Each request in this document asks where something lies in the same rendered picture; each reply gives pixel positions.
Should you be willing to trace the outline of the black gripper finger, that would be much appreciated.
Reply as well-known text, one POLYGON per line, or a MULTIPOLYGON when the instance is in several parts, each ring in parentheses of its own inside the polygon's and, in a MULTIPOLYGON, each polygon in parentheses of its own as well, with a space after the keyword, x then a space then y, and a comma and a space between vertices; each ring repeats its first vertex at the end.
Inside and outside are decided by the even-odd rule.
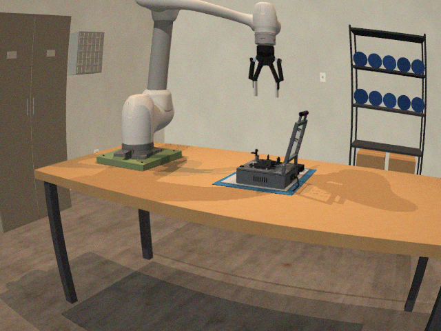
POLYGON ((254 67, 255 67, 256 58, 255 57, 253 57, 253 58, 250 57, 249 59, 250 59, 250 68, 249 68, 249 77, 248 77, 248 79, 251 79, 253 81, 254 96, 256 97, 256 96, 258 96, 258 82, 257 82, 257 79, 258 79, 260 71, 261 71, 261 69, 263 67, 261 65, 262 62, 263 62, 263 58, 260 58, 260 60, 258 62, 258 67, 257 67, 257 69, 255 71, 255 74, 254 74, 254 67))
POLYGON ((276 60, 276 63, 277 63, 279 78, 278 78, 278 75, 277 75, 276 70, 274 68, 274 65, 271 64, 269 58, 266 58, 266 61, 267 61, 268 65, 269 65, 269 67, 271 69, 271 72, 272 72, 272 74, 274 76, 274 79, 276 81, 275 82, 275 97, 278 98, 278 90, 280 89, 280 84, 279 83, 281 81, 284 81, 284 79, 283 79, 283 71, 282 71, 282 66, 281 66, 282 59, 275 58, 274 60, 276 60))

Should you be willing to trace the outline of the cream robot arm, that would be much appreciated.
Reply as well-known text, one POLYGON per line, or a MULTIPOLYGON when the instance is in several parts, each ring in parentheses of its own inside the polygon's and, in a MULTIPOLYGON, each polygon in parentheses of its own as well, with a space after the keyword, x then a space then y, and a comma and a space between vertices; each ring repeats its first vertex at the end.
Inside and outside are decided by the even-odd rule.
POLYGON ((135 1, 151 10, 154 21, 148 83, 143 94, 132 95, 124 103, 121 115, 122 149, 115 152, 114 157, 147 159, 162 152, 162 148, 154 147, 154 133, 166 127, 174 116, 167 76, 173 21, 180 10, 202 12, 243 23, 255 32, 255 44, 259 46, 276 45, 276 35, 281 26, 273 4, 267 2, 256 3, 253 14, 244 14, 200 0, 135 1))

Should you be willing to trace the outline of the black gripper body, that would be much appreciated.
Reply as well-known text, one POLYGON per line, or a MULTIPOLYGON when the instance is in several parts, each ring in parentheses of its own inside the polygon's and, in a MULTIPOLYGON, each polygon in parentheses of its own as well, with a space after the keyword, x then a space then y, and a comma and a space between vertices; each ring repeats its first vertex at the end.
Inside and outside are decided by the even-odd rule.
POLYGON ((275 61, 274 47, 273 46, 256 46, 257 55, 256 59, 259 62, 260 58, 263 58, 262 66, 268 66, 266 58, 269 58, 271 64, 275 61))

